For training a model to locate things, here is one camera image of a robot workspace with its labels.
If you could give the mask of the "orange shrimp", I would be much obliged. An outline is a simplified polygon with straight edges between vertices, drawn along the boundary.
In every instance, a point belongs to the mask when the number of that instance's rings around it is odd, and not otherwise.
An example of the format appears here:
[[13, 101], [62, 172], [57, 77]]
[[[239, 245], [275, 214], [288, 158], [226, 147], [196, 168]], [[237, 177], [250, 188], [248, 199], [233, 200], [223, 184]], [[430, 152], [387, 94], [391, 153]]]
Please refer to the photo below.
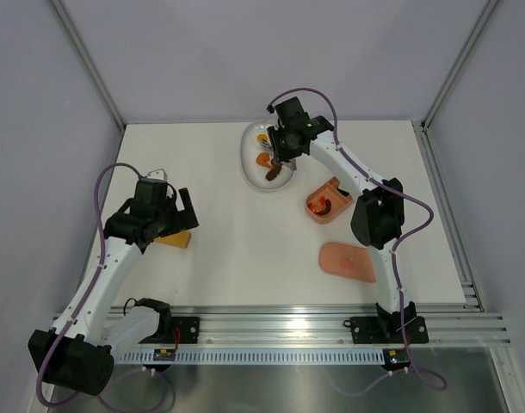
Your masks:
[[308, 206], [308, 209], [315, 215], [318, 215], [318, 216], [324, 216], [322, 214], [322, 210], [324, 209], [324, 203], [325, 203], [325, 200], [327, 198], [325, 198], [324, 196], [320, 196], [317, 200], [315, 200], [314, 202], [309, 202], [307, 204]]

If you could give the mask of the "dark brown sea cucumber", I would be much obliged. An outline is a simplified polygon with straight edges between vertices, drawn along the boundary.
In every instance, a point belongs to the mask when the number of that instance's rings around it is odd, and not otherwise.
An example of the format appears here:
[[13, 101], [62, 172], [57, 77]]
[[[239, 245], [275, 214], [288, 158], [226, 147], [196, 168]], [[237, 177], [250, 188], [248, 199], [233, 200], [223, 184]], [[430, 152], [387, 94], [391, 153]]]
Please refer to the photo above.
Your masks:
[[326, 199], [324, 203], [324, 209], [322, 210], [322, 214], [325, 215], [329, 213], [330, 210], [331, 210], [331, 202], [329, 199]]

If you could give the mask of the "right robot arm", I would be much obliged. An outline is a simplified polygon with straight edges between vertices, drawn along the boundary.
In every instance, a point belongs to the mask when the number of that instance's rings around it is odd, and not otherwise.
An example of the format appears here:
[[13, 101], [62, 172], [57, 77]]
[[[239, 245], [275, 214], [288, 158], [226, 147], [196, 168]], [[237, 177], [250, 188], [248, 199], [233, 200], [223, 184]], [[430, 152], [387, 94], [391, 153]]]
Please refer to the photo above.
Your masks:
[[417, 316], [395, 251], [405, 223], [401, 182], [374, 173], [338, 137], [337, 123], [323, 116], [310, 117], [299, 98], [271, 102], [267, 111], [277, 116], [268, 133], [280, 162], [310, 156], [339, 180], [344, 191], [357, 197], [350, 228], [367, 247], [374, 266], [378, 331], [386, 340], [397, 341], [407, 332], [408, 321]]

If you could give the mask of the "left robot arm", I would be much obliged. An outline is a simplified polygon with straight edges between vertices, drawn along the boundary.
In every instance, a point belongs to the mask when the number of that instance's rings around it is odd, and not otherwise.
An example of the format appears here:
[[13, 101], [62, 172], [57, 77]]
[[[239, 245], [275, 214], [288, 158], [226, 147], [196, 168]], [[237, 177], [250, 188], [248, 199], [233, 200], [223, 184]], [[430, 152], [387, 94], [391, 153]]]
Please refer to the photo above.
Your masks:
[[189, 326], [174, 321], [170, 305], [156, 299], [139, 299], [112, 327], [103, 325], [147, 247], [159, 237], [198, 224], [186, 188], [138, 179], [133, 197], [107, 219], [98, 261], [69, 305], [49, 330], [35, 330], [28, 340], [40, 381], [97, 396], [108, 384], [115, 362], [129, 349], [141, 343], [189, 342]]

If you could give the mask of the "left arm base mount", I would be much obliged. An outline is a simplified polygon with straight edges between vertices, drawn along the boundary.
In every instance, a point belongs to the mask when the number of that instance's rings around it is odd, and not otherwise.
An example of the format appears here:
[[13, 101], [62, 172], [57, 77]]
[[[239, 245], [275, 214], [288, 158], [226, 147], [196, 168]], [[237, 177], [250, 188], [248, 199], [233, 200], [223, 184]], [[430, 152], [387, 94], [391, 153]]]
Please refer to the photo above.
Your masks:
[[197, 344], [200, 328], [201, 319], [199, 317], [173, 317], [169, 327], [164, 327], [162, 332], [157, 332], [145, 342], [165, 345]]

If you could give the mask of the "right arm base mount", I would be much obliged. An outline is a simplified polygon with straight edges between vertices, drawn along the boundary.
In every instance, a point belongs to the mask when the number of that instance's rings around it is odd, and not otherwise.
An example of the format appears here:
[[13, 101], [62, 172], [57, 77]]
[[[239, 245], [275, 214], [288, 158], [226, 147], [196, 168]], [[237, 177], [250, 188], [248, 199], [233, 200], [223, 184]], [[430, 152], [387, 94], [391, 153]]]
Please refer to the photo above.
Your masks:
[[425, 320], [416, 316], [405, 322], [404, 328], [398, 324], [385, 327], [377, 316], [350, 317], [343, 321], [350, 331], [354, 344], [427, 344], [429, 334]]

